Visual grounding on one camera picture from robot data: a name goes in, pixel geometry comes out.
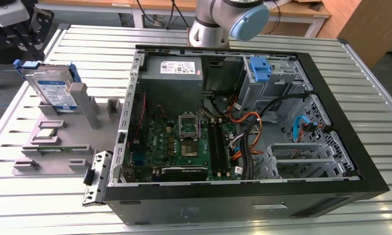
wire bundle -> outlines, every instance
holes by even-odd
[[[284,96],[280,96],[275,99],[272,99],[267,105],[262,108],[260,112],[259,112],[259,116],[260,118],[263,117],[263,115],[266,114],[266,112],[268,112],[282,101],[284,101],[286,99],[290,98],[307,98],[308,95],[312,94],[311,92],[307,93],[298,93],[298,94],[288,94]],[[242,149],[242,158],[243,158],[243,177],[247,180],[251,180],[254,178],[254,159],[251,157],[251,152],[250,152],[250,145],[248,145],[248,135],[251,133],[251,130],[255,127],[255,123],[256,123],[256,119],[254,119],[250,123],[248,128],[246,129],[244,133],[243,133],[243,137],[242,137],[242,141],[240,141],[240,149]]]
[[[146,105],[147,105],[147,94],[144,94],[143,111],[142,111],[142,115],[140,115],[140,118],[139,118],[139,123],[138,123],[138,128],[136,128],[136,133],[135,133],[133,140],[136,140],[136,138],[138,138],[139,129],[140,129],[142,124],[143,124],[144,113],[146,113]]]
[[[171,22],[172,14],[174,14],[174,9],[176,8],[176,10],[178,10],[178,12],[179,12],[179,14],[180,14],[180,17],[182,17],[182,19],[183,19],[183,21],[184,21],[184,24],[186,24],[187,28],[190,28],[188,22],[186,21],[184,16],[183,16],[183,14],[182,14],[182,11],[180,11],[180,9],[179,9],[179,7],[178,7],[178,5],[176,5],[176,0],[171,0],[171,3],[172,3],[172,4],[171,4],[171,14],[170,14],[170,19],[168,19],[168,22],[167,22],[166,25],[162,25],[160,22],[156,21],[156,19],[154,18],[154,16],[151,16],[152,19],[147,16],[146,11],[144,11],[143,6],[142,6],[142,3],[140,3],[139,0],[136,0],[136,3],[138,3],[138,6],[139,6],[139,8],[140,8],[140,10],[142,10],[142,12],[143,12],[143,15],[144,15],[146,19],[147,19],[154,25],[156,25],[156,26],[163,26],[166,29],[168,29],[168,27],[176,22],[176,20],[178,20],[178,18],[179,18],[179,16],[178,16],[176,19],[174,20],[174,22]]]

aluminum workbench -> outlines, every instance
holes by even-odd
[[[97,102],[121,99],[138,43],[186,46],[187,33],[72,25],[56,32],[45,62],[76,64]],[[0,233],[392,234],[392,98],[351,47],[332,39],[283,36],[258,36],[250,42],[230,40],[230,44],[240,49],[311,54],[391,191],[319,218],[128,227],[108,206],[81,207],[83,175],[12,175],[13,160],[21,155],[40,115],[40,100],[24,83],[0,120]]]

table leg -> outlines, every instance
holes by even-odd
[[[308,38],[315,38],[316,35],[319,34],[323,24],[326,22],[327,18],[316,18],[312,22],[312,24],[310,25],[308,31],[306,33],[306,37]]]
[[[131,9],[132,16],[133,16],[133,25],[135,28],[146,28],[144,26],[144,15],[140,9]]]

blue drive bracket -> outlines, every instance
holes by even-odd
[[[21,60],[15,60],[13,66],[15,66],[15,70],[17,71],[23,79],[27,80],[24,74],[21,73]]]
[[[255,81],[267,82],[272,76],[272,66],[266,57],[250,57],[250,65],[255,74]]]
[[[71,63],[68,65],[68,68],[69,68],[69,72],[71,72],[71,75],[72,75],[72,78],[73,78],[73,81],[75,82],[81,82],[81,78],[79,76],[79,72],[77,72],[77,67],[73,63]]]

label sticker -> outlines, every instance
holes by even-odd
[[[121,4],[121,3],[112,3],[112,6],[124,6],[124,7],[131,7],[129,4]]]
[[[53,107],[64,109],[67,112],[72,112],[77,108],[76,101],[67,90],[65,82],[37,81],[37,86]]]
[[[236,174],[243,174],[243,168],[242,167],[239,167],[239,166],[236,166],[235,167],[235,171],[234,171]]]
[[[242,105],[239,105],[238,103],[234,103],[234,106],[235,106],[235,108],[236,108],[238,110],[242,109]]]
[[[170,74],[196,74],[195,62],[163,61],[160,73]]]
[[[288,207],[284,204],[275,205],[254,205],[255,210],[275,210],[275,209],[287,209]]]
[[[323,15],[314,15],[314,17],[316,17],[316,18],[328,18],[328,16],[323,16]]]

